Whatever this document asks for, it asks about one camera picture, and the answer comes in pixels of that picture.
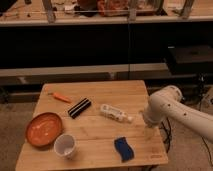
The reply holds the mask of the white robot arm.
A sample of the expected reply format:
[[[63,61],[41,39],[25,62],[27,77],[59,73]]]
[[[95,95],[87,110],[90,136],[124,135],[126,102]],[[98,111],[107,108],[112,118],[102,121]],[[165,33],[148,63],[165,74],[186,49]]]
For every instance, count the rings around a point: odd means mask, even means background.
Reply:
[[[142,112],[146,125],[155,127],[165,116],[171,117],[213,143],[213,116],[182,104],[182,97],[180,89],[173,85],[152,93]]]

